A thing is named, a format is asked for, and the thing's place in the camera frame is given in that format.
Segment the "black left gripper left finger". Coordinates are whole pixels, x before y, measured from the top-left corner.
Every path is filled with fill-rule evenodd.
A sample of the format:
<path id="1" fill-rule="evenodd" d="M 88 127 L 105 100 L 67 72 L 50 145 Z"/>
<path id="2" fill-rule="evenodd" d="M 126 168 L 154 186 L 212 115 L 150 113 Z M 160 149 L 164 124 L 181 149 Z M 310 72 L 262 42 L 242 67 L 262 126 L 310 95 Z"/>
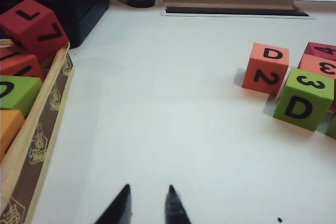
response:
<path id="1" fill-rule="evenodd" d="M 131 223 L 131 187 L 126 184 L 95 223 Z"/>

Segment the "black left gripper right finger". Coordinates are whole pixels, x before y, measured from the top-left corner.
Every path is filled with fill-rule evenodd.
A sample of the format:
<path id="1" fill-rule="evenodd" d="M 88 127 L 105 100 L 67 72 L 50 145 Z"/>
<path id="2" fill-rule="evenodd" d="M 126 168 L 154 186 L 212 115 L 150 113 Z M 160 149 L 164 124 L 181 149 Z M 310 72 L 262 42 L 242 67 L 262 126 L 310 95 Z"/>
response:
<path id="1" fill-rule="evenodd" d="M 165 199 L 165 223 L 191 224 L 186 210 L 173 185 L 169 185 Z"/>

